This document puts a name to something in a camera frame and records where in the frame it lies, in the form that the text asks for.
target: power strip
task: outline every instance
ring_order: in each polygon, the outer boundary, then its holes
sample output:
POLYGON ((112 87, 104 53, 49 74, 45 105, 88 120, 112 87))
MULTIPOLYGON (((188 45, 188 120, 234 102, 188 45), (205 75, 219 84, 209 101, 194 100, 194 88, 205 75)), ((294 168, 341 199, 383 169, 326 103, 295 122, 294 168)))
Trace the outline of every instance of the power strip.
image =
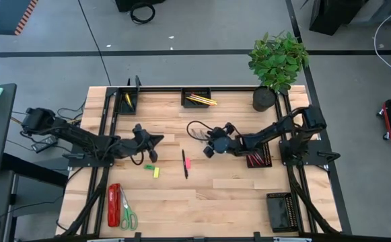
POLYGON ((50 135, 49 137, 38 141, 38 143, 31 145, 31 147, 33 148, 35 153, 38 154, 39 152, 48 149, 53 145, 57 145, 57 143, 58 143, 58 139, 55 136, 50 135))

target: wheel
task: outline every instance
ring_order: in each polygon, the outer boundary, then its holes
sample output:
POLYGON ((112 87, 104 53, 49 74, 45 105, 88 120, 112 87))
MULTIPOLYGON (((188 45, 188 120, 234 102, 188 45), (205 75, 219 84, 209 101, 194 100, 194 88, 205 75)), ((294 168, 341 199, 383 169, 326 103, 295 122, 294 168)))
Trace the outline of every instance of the wheel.
POLYGON ((379 112, 376 113, 376 116, 378 116, 378 117, 384 117, 384 110, 381 109, 379 112))

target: white cable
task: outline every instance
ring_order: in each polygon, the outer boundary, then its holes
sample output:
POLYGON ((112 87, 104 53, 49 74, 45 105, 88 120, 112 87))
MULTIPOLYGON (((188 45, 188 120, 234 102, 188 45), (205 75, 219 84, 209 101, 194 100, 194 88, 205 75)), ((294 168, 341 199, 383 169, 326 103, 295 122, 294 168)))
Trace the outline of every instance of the white cable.
POLYGON ((382 25, 383 25, 386 21, 388 21, 390 18, 391 18, 391 16, 390 16, 390 17, 387 17, 387 18, 379 25, 379 27, 378 27, 377 30, 376 30, 375 37, 374 37, 374 41, 373 41, 374 46, 375 46, 376 55, 377 55, 382 61, 384 61, 385 64, 387 64, 389 67, 391 67, 390 63, 386 62, 386 60, 384 60, 384 59, 379 55, 379 53, 378 53, 378 47, 376 46, 376 36, 378 35, 378 31, 379 31, 379 29, 382 27, 382 25))

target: black table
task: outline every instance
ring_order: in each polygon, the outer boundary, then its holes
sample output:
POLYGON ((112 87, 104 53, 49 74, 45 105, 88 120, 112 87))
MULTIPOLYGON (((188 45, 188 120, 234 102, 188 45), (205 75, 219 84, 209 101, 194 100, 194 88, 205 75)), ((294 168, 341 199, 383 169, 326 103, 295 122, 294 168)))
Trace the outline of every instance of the black table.
POLYGON ((16 84, 5 84, 0 87, 3 88, 3 93, 0 96, 0 241, 2 241, 12 238, 15 230, 15 223, 11 223, 15 220, 12 213, 10 213, 12 219, 7 224, 9 215, 7 212, 11 209, 9 206, 13 205, 17 199, 15 194, 12 194, 15 174, 62 188, 67 183, 67 176, 4 153, 17 86, 16 84))

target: black plant pot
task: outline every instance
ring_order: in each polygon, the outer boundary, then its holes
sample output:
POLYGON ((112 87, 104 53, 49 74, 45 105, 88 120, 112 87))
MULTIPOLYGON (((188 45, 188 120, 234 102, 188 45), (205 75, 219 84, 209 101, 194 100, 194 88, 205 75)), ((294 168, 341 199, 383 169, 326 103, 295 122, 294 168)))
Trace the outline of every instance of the black plant pot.
POLYGON ((263 112, 276 103, 277 94, 269 87, 257 87, 252 96, 252 106, 258 112, 263 112))

